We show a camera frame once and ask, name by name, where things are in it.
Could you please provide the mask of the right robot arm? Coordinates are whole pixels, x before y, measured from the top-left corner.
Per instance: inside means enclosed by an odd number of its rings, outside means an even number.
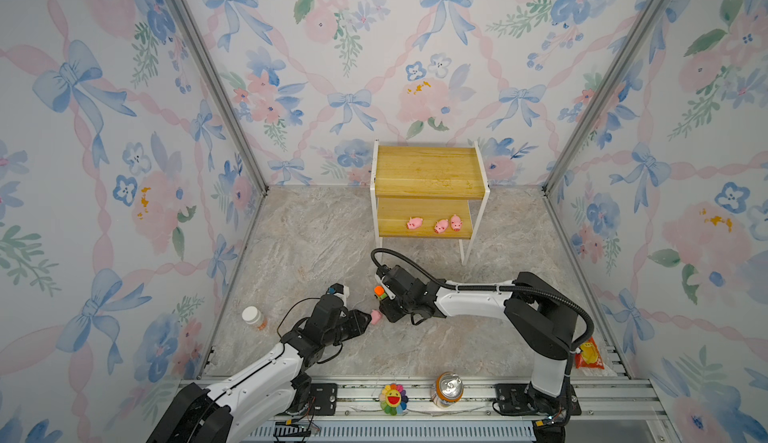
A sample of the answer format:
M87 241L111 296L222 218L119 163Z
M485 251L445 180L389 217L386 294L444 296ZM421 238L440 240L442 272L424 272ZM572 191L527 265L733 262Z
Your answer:
M424 280L396 265L377 266L386 293L380 312L414 326L431 318L488 317L508 321L534 352L529 386L536 396L564 394L576 350L594 333L588 312L531 272L500 284L459 284L424 273Z

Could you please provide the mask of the right arm mounting base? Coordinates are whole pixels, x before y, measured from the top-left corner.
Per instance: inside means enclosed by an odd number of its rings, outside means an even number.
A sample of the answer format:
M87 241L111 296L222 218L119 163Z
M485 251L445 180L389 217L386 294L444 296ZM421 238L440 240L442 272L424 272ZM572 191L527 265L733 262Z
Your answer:
M503 416L532 416L563 419L582 414L573 385L567 380L561 394L549 396L530 384L498 383L494 385L493 406Z

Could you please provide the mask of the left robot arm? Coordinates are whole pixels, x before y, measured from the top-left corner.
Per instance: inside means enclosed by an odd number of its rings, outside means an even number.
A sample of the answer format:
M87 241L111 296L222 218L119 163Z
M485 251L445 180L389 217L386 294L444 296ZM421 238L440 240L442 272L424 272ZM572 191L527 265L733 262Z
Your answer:
M298 320L265 356L233 376L205 388L196 383L174 397L149 442L240 442L269 419L310 408L307 370L326 362L328 347L365 333L371 314L347 307L347 288L334 284L314 300L310 316Z

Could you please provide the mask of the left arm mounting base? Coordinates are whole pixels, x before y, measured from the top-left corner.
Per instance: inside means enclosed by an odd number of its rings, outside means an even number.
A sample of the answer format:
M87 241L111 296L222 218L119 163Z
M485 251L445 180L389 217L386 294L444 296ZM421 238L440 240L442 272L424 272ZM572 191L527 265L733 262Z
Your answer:
M286 413L291 416L334 416L338 389L336 383L300 383Z

